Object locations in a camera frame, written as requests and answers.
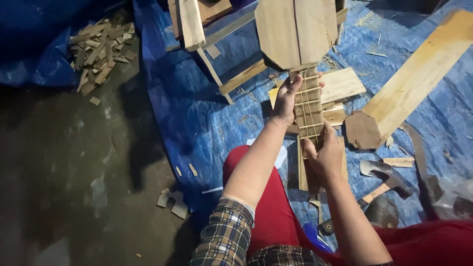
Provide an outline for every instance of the plaid shirt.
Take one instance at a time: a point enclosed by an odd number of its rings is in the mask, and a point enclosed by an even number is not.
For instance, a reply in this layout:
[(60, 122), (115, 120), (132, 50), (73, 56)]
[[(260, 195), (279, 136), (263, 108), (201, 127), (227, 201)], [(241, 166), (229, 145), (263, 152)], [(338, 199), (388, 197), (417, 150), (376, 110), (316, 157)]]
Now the plaid shirt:
[[(246, 265), (253, 222), (254, 214), (249, 206), (228, 198), (220, 199), (209, 225), (202, 230), (201, 243), (190, 265)], [(253, 254), (248, 266), (256, 265), (324, 266), (326, 263), (307, 248), (272, 246)]]

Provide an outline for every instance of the hammer head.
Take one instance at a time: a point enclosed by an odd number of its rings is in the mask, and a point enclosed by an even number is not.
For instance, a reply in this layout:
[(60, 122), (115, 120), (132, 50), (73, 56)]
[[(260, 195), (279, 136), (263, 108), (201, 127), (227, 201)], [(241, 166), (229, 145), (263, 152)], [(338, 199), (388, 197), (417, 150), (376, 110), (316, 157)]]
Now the hammer head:
[(389, 164), (377, 161), (362, 160), (360, 161), (360, 170), (364, 175), (382, 179), (384, 183), (392, 190), (397, 192), (402, 199), (412, 196), (412, 192), (402, 181), (399, 173)]

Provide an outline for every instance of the left hand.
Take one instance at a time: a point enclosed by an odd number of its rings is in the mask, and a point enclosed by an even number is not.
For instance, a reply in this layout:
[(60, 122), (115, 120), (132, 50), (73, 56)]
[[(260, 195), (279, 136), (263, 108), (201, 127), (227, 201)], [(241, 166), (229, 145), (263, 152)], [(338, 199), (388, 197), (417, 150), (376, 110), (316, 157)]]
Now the left hand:
[[(322, 72), (319, 72), (318, 75), (319, 78), (321, 78)], [(278, 90), (276, 102), (274, 103), (274, 110), (272, 111), (272, 117), (283, 123), (285, 126), (290, 126), (294, 122), (294, 98), (296, 97), (296, 93), (299, 91), (303, 80), (304, 78), (301, 75), (296, 75), (291, 83), (288, 77)], [(325, 82), (320, 82), (319, 86), (323, 88)]]

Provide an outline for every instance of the plastic bag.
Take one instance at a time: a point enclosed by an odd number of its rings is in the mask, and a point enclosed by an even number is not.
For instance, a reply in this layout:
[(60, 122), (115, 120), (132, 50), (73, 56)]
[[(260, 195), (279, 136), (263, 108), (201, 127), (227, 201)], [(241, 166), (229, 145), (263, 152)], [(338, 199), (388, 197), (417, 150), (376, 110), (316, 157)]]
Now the plastic bag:
[(442, 197), (433, 204), (442, 220), (473, 219), (473, 180), (455, 178), (453, 181), (440, 179)]

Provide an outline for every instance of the dirty floor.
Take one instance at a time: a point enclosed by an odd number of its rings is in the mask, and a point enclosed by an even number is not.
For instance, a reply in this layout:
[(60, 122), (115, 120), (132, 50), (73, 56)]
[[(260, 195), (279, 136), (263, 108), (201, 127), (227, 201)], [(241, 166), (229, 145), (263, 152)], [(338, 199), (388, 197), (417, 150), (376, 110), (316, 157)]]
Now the dirty floor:
[(86, 97), (0, 88), (1, 265), (189, 260), (190, 221), (156, 207), (175, 179), (139, 68), (138, 58), (117, 64)]

